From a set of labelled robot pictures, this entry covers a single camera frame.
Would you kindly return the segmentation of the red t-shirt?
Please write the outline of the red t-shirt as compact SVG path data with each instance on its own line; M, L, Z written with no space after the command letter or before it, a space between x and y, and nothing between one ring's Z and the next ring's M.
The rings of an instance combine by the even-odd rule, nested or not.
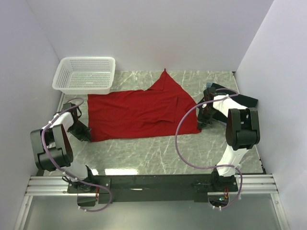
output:
M172 136L196 105L166 71L147 90L90 94L87 104L93 142Z

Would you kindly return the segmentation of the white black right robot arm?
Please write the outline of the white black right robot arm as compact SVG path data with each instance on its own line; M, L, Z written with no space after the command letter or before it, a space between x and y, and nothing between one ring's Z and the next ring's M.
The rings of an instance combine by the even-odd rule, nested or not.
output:
M208 87L199 103L197 129L202 130L213 120L226 123L226 149L218 168L213 169L211 185L216 190L224 189L234 182L234 175L243 156L260 141L257 99L230 92L225 88Z

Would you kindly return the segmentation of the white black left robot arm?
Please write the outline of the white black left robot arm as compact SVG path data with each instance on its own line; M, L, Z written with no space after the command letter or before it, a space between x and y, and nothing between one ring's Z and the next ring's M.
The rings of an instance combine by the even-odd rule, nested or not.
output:
M92 141L91 129L79 120L81 116L79 106L66 103L63 111L55 113L46 126L32 131L30 139L39 170L58 170L63 174L62 179L77 192L89 193L95 190L94 176L88 166L74 160L67 137L71 133L79 141Z

